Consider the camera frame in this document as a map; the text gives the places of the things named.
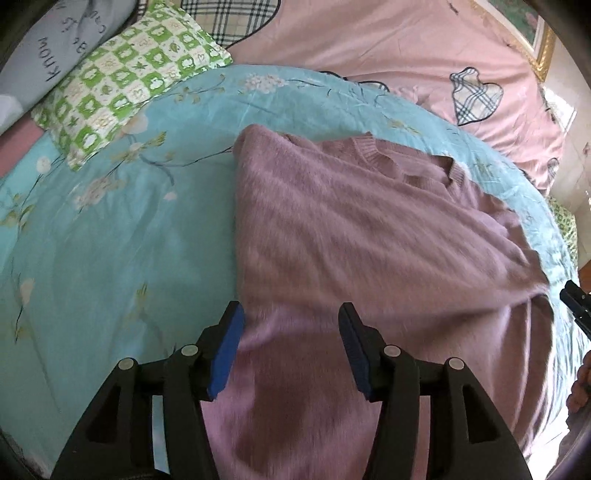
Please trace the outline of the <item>person's right hand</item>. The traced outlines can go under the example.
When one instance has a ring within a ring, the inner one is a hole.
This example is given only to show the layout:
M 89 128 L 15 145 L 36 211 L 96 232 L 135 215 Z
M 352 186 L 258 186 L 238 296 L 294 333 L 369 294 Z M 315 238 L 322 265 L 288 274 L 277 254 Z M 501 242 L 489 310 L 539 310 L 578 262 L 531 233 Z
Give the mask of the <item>person's right hand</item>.
M 590 368 L 591 368 L 591 351 L 588 351 L 583 357 L 583 363 L 577 371 L 575 382 L 572 384 L 571 393 L 567 398 L 566 405 L 570 414 L 575 414 L 586 404 L 590 399 Z

